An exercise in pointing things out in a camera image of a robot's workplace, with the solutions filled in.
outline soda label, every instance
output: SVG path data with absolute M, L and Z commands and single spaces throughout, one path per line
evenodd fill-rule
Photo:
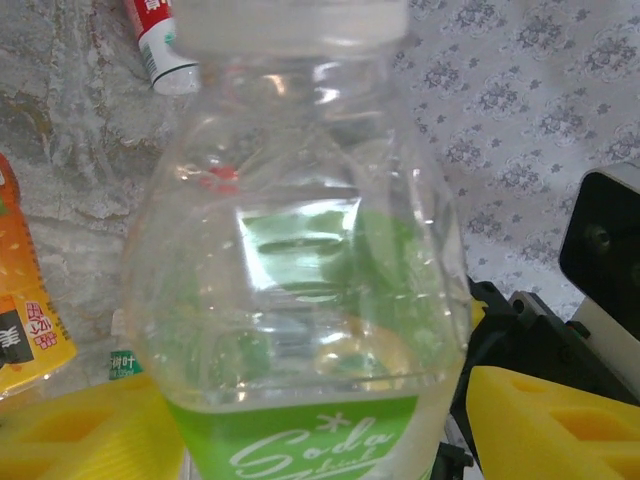
M 170 407 L 204 479 L 353 480 L 390 454 L 416 403 L 404 397 L 220 414 Z M 376 471 L 375 478 L 394 477 Z

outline floral pattern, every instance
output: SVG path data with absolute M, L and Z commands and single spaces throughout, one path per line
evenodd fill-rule
M 526 94 L 519 92 L 515 85 L 518 70 L 517 67 L 512 67 L 508 72 L 487 78 L 484 88 L 465 110 L 475 110 L 476 113 L 495 120 L 504 120 L 518 112 L 526 112 L 529 109 L 524 100 Z
M 471 275 L 506 295 L 535 291 L 568 318 L 581 295 L 557 256 L 580 180 L 592 168 L 640 161 L 637 5 L 411 6 L 417 40 L 394 67 L 457 195 Z
M 505 24 L 506 21 L 495 4 L 488 0 L 467 0 L 454 10 L 449 22 L 442 27 L 442 31 L 479 37 Z
M 633 23 L 618 24 L 595 37 L 577 64 L 569 72 L 577 71 L 604 82 L 640 73 L 640 30 Z

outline yellow foam block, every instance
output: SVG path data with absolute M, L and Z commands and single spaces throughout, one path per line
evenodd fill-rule
M 640 408 L 475 367 L 467 412 L 487 480 L 639 480 Z
M 145 374 L 0 416 L 0 480 L 176 480 L 183 455 Z
M 41 402 L 44 398 L 42 385 L 36 383 L 31 388 L 15 393 L 0 400 L 0 415 L 16 408 L 26 407 L 32 403 Z
M 475 298 L 471 301 L 471 326 L 474 330 L 484 318 L 486 314 L 484 309 L 487 307 L 486 302 L 481 302 Z

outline red object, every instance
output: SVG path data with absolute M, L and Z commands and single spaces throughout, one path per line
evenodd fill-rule
M 238 172 L 236 172 L 231 166 L 213 167 L 209 169 L 209 173 L 213 173 L 220 180 L 224 180 L 226 182 L 238 179 Z M 218 185 L 214 188 L 213 181 L 210 178 L 203 178 L 200 180 L 200 185 L 208 188 L 209 190 L 215 190 L 218 193 L 236 193 L 238 191 L 238 187 L 235 185 Z
M 171 0 L 124 0 L 124 6 L 136 32 L 136 40 L 156 24 L 171 18 Z
M 36 345 L 42 350 L 46 350 L 49 347 L 53 347 L 58 343 L 57 335 L 53 332 L 48 332 L 34 339 Z
M 38 337 L 41 333 L 53 330 L 51 319 L 47 317 L 38 302 L 26 302 L 27 333 L 30 337 Z

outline clear plastic bottle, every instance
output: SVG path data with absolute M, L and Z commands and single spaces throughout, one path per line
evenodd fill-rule
M 173 3 L 179 42 L 190 3 Z M 125 250 L 136 355 L 205 480 L 428 478 L 470 296 L 393 39 L 301 55 L 202 38 L 185 42 L 202 89 Z

